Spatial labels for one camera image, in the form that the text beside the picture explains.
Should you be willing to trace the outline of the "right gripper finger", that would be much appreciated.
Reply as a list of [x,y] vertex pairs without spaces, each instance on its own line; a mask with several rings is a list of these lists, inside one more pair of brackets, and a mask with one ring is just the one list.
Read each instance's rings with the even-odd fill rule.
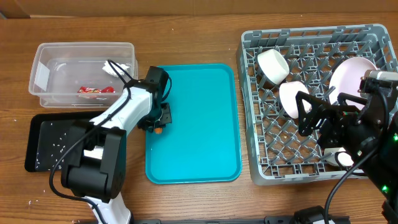
[[301,136],[309,136],[323,124],[322,116],[326,102],[303,91],[298,91],[295,99],[298,109],[298,132]]
[[337,97],[338,103],[339,105],[343,105],[343,106],[348,106],[347,101],[352,101],[354,103],[357,103],[359,105],[366,105],[367,103],[367,99],[359,97],[359,96],[354,96],[354,95],[350,95],[347,93],[340,93]]

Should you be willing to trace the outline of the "large pink plate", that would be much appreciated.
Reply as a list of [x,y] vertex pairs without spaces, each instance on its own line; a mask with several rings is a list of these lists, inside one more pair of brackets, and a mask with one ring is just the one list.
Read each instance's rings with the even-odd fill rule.
[[333,72],[329,87],[335,89],[329,94],[331,104],[338,102],[340,93],[361,97],[358,93],[361,77],[367,70],[377,70],[375,64],[362,57],[353,57],[342,62]]

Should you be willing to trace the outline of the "cream plastic cup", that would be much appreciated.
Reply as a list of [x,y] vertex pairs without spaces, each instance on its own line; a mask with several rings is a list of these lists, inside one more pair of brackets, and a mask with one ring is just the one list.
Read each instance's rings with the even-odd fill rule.
[[354,164],[351,156],[346,153],[343,147],[334,147],[324,149],[325,160],[329,165],[349,167]]

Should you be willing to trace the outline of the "pink bowl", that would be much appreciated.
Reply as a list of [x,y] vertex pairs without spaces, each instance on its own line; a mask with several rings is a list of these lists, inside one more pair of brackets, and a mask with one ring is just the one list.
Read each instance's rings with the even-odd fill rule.
[[308,94],[306,86],[302,82],[286,82],[282,83],[279,87],[279,98],[285,112],[293,119],[299,117],[297,108],[296,94],[302,91]]

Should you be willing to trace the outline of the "red snack wrapper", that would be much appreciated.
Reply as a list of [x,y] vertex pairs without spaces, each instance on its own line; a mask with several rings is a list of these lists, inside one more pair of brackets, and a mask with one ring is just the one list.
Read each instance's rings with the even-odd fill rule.
[[78,93],[114,93],[114,92],[115,90],[111,86],[107,86],[106,88],[103,89],[82,86],[78,90]]

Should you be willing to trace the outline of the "white bowl with food scraps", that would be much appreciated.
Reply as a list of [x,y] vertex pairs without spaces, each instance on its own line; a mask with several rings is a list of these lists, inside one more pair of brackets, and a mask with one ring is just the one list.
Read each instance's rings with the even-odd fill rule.
[[287,61],[275,49],[260,53],[257,62],[266,78],[275,85],[282,83],[290,73]]

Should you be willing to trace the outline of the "white tissue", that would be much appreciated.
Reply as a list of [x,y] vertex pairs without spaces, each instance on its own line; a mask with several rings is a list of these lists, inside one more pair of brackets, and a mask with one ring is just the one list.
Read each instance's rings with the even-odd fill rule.
[[[130,69],[129,64],[120,64],[120,63],[118,63],[118,65],[119,65],[123,70],[125,70],[126,72]],[[113,67],[115,68],[115,70],[116,70],[120,75],[122,75],[122,76],[125,75],[125,73],[124,73],[119,67],[117,67],[115,64],[113,64]],[[111,65],[110,65],[108,62],[105,62],[105,63],[104,63],[104,66],[103,66],[102,70],[103,70],[104,72],[106,72],[108,75],[112,75],[112,76],[114,76],[114,77],[117,76],[116,72],[114,71],[114,69],[111,67]]]

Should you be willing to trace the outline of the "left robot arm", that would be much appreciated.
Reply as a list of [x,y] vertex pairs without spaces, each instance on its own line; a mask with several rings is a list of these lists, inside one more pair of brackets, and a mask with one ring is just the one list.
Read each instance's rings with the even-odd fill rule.
[[172,122],[165,102],[169,93],[163,85],[127,87],[105,112],[71,126],[68,149],[59,160],[60,181],[72,191],[69,199],[90,206],[98,223],[133,222],[121,195],[127,137],[135,126],[155,131]]

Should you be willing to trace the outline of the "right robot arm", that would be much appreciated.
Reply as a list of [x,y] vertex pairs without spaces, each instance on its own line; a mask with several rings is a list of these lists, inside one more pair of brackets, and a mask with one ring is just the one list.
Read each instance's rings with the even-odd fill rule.
[[362,99],[346,93],[331,105],[302,91],[296,94],[300,135],[314,130],[321,133],[319,146],[342,147],[351,156],[353,166],[334,186],[323,208],[323,221],[330,223],[329,208],[343,182],[361,169],[385,196],[382,214],[388,223],[397,223],[397,116],[389,112],[397,99],[397,82],[363,83],[367,93]]

